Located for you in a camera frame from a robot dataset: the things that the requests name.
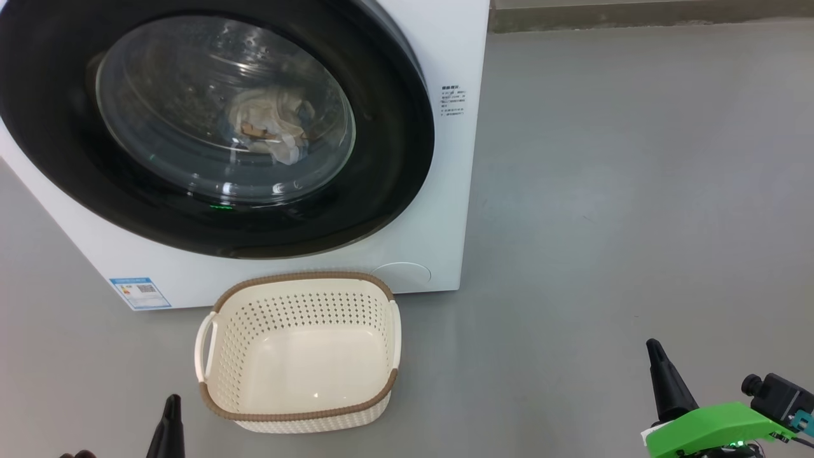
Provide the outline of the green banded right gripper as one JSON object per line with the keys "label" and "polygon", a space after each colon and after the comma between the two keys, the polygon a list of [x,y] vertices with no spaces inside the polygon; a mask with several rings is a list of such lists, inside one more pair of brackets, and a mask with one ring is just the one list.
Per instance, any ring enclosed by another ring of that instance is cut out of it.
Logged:
{"label": "green banded right gripper", "polygon": [[651,457],[684,457],[707,450],[744,446],[753,440],[785,441],[797,434],[734,402],[700,406],[684,383],[662,344],[655,338],[645,343],[658,421],[642,432]]}

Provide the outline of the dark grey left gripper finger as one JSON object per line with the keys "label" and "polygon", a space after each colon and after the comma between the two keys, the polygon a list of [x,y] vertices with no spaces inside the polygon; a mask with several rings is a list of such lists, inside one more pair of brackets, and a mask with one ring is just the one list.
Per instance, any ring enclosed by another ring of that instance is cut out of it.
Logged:
{"label": "dark grey left gripper finger", "polygon": [[180,395],[171,394],[166,399],[146,457],[186,457]]}

